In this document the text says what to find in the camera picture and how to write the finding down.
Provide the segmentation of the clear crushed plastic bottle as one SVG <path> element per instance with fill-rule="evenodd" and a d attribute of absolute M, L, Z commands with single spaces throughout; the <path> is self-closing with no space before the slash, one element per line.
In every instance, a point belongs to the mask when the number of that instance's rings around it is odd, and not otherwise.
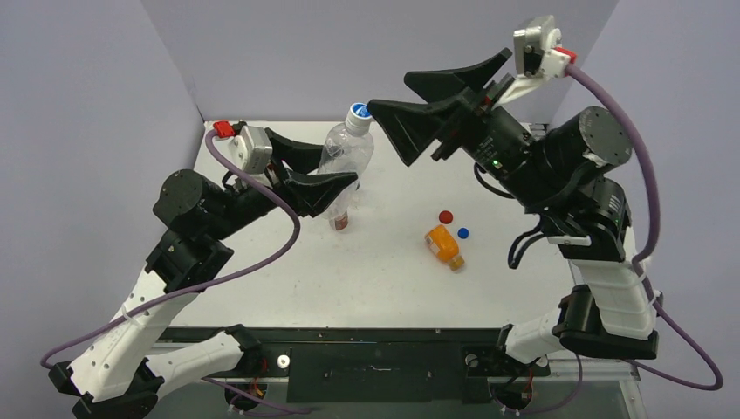
<path fill-rule="evenodd" d="M 353 204 L 360 185 L 359 179 L 373 156 L 374 142 L 369 128 L 352 130 L 343 121 L 334 126 L 325 138 L 318 173 L 354 172 L 358 175 L 358 180 L 345 189 L 324 212 L 323 217 L 328 223 L 332 218 L 348 212 Z"/>

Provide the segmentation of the small bottle red label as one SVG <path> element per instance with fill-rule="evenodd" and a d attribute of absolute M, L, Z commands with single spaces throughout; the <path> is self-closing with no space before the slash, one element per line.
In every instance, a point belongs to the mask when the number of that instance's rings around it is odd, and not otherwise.
<path fill-rule="evenodd" d="M 332 218 L 329 221 L 330 227 L 335 231 L 341 231 L 345 229 L 348 226 L 348 224 L 349 224 L 349 215 L 347 211 Z"/>

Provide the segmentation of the white blue bottle cap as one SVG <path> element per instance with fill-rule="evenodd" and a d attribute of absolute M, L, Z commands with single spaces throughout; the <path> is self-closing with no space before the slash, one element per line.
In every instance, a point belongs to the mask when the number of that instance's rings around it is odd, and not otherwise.
<path fill-rule="evenodd" d="M 356 102 L 353 103 L 347 113 L 345 124 L 352 130 L 368 130 L 373 121 L 373 116 L 370 114 L 365 103 Z"/>

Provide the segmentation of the red bottle cap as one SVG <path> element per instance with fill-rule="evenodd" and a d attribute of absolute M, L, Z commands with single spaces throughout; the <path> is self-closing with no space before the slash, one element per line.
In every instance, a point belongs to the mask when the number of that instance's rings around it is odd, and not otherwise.
<path fill-rule="evenodd" d="M 449 210 L 443 210 L 438 214 L 438 220 L 443 224 L 450 224 L 454 221 L 454 215 Z"/>

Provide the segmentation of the orange juice bottle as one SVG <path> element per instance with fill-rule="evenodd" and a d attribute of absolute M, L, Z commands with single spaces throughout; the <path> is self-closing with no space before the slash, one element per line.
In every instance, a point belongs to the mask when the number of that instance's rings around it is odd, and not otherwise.
<path fill-rule="evenodd" d="M 451 271 L 459 271 L 465 265 L 457 241 L 447 228 L 439 224 L 424 237 L 425 244 L 435 257 Z"/>

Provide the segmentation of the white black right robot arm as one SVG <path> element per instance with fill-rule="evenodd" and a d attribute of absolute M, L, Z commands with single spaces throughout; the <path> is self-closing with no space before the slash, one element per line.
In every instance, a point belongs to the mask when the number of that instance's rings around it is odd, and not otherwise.
<path fill-rule="evenodd" d="M 634 234 L 625 191 L 607 177 L 631 158 L 626 129 L 605 108 L 590 106 L 534 138 L 502 106 L 514 79 L 495 80 L 495 74 L 510 56 L 502 49 L 463 68 L 408 72 L 405 85 L 419 102 L 376 99 L 368 111 L 404 164 L 426 148 L 437 161 L 463 150 L 526 213 L 538 216 L 538 224 L 512 243 L 511 268 L 530 246 L 547 240 L 580 275 L 555 309 L 502 328 L 491 351 L 499 370 L 513 373 L 560 350 L 652 360 L 659 345 L 655 299 L 631 264 Z"/>

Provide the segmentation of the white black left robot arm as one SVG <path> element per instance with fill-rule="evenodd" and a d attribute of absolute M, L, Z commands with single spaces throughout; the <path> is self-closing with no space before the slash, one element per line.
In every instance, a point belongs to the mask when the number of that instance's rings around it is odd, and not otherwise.
<path fill-rule="evenodd" d="M 217 121 L 204 137 L 208 149 L 223 139 L 238 145 L 238 155 L 256 156 L 257 165 L 223 159 L 237 177 L 229 187 L 191 169 L 170 175 L 154 205 L 165 233 L 115 317 L 85 337 L 88 348 L 74 360 L 42 359 L 57 391 L 76 398 L 77 418 L 142 418 L 189 383 L 265 368 L 259 339 L 241 325 L 165 354 L 152 355 L 150 349 L 183 308 L 227 281 L 222 269 L 233 255 L 224 244 L 227 237 L 277 208 L 293 222 L 318 216 L 358 176 L 320 174 L 321 146 L 288 140 L 268 128 Z"/>

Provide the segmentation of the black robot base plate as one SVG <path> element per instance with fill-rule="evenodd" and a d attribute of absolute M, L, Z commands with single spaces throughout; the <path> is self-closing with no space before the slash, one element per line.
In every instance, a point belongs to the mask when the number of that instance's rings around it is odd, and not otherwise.
<path fill-rule="evenodd" d="M 250 327 L 258 348 L 214 376 L 286 384 L 286 400 L 487 403 L 513 377 L 546 377 L 498 350 L 496 328 Z"/>

